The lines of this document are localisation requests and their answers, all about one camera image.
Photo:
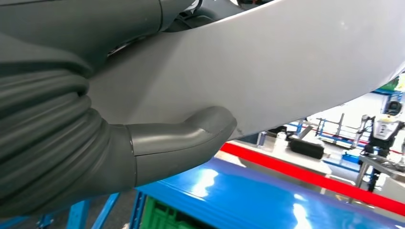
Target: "blue table surface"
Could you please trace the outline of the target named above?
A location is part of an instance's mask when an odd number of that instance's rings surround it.
[[[215,158],[138,189],[220,229],[405,229],[370,210]]]

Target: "blue metal frame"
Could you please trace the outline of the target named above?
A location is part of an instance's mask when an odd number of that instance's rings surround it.
[[[108,215],[110,214],[111,210],[113,209],[115,203],[117,202],[119,197],[119,193],[111,194],[108,198],[106,204],[104,205],[103,209],[101,210],[100,214],[98,215],[96,221],[94,222],[91,229],[101,229],[104,223],[107,220]]]
[[[47,214],[40,217],[39,221],[37,222],[38,228],[46,228],[53,222],[53,215]]]
[[[28,218],[29,217],[26,217],[26,216],[11,218],[3,223],[0,223],[0,229],[7,229],[10,227],[16,226],[17,224],[24,222]],[[46,228],[47,226],[49,226],[52,222],[53,222],[52,214],[42,215],[39,218],[36,226],[37,226],[37,228],[42,229],[42,228]]]
[[[5,222],[0,223],[0,229],[7,229],[12,226],[15,226],[19,223],[22,223],[24,220],[28,219],[28,217],[14,217],[12,219],[9,219]]]
[[[137,190],[134,206],[132,208],[131,219],[129,220],[129,229],[139,229],[142,222],[143,208],[145,207],[146,195]]]
[[[84,200],[70,207],[66,229],[85,229],[89,201]]]

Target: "white curved panel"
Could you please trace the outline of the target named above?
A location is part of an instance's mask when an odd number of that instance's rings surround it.
[[[111,123],[182,121],[221,105],[247,135],[331,108],[396,76],[403,0],[279,0],[129,47],[91,80]]]

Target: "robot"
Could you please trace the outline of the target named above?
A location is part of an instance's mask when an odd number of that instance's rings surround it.
[[[405,68],[403,0],[234,2],[0,0],[0,218],[173,176]]]
[[[405,128],[405,123],[400,120],[402,108],[403,106],[400,102],[390,101],[387,105],[385,114],[379,117],[363,115],[362,122],[360,124],[359,131],[356,133],[356,138],[353,141],[352,148],[355,148],[358,145],[360,137],[369,127],[371,127],[371,133],[368,139],[369,143],[367,143],[364,147],[362,154],[374,154],[374,147],[377,147],[377,154],[382,157],[387,157],[390,152],[390,147],[393,146],[398,132]],[[404,147],[405,142],[402,144],[402,152],[405,152]],[[374,191],[375,184],[380,176],[380,173],[380,171],[373,168],[368,185],[368,191]]]

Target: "gray ribbed tube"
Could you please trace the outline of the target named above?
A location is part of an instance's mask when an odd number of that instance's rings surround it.
[[[236,120],[222,107],[180,124],[109,125],[68,71],[0,78],[0,218],[48,213],[208,161]]]

